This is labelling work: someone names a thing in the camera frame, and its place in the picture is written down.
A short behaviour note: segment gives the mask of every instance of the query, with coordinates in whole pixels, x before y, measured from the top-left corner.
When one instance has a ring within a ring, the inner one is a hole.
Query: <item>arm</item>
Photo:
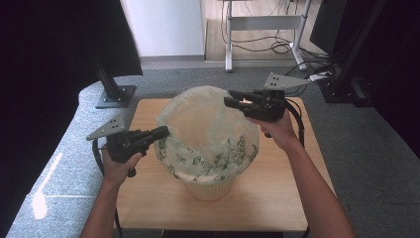
[[[355,237],[343,206],[294,134],[289,112],[286,110],[283,118],[274,123],[249,120],[259,124],[264,133],[270,133],[289,158],[303,210],[314,237]]]
[[[102,157],[104,179],[80,237],[112,237],[118,191],[142,154],[135,154],[126,164],[111,161],[106,150],[102,151]]]

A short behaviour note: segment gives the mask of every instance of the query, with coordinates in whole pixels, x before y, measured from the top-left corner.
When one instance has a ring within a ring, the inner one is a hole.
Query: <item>translucent plastic bag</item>
[[[215,185],[234,179],[254,160],[260,133],[239,110],[224,105],[226,90],[194,87],[174,97],[157,117],[170,135],[155,142],[157,157],[177,179]]]

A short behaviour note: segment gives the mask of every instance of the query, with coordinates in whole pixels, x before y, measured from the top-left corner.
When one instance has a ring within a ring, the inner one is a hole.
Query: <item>white wall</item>
[[[204,56],[205,12],[200,0],[121,0],[121,4],[140,57]]]

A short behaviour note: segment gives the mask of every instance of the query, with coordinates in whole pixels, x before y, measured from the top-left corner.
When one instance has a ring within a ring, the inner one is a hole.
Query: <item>table top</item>
[[[305,145],[321,175],[332,187],[303,102]],[[169,99],[141,100],[131,130],[152,130]],[[154,146],[140,160],[137,175],[127,178],[118,197],[125,228],[214,231],[298,231],[306,229],[300,197],[289,161],[273,140],[261,133],[260,151],[224,197],[204,201],[190,195],[181,180],[159,162]]]

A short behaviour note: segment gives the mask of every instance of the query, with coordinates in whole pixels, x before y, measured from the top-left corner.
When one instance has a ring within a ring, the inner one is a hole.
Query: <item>triangular metal plate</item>
[[[101,137],[106,137],[110,135],[114,135],[126,130],[124,124],[124,118],[121,115],[117,115],[113,117],[111,120],[106,122],[103,126],[99,129],[94,131],[92,134],[86,137],[86,140],[91,141]]]
[[[297,77],[289,77],[279,74],[271,73],[266,79],[263,89],[265,90],[285,90],[296,86],[301,86],[309,83],[309,80],[305,80]]]

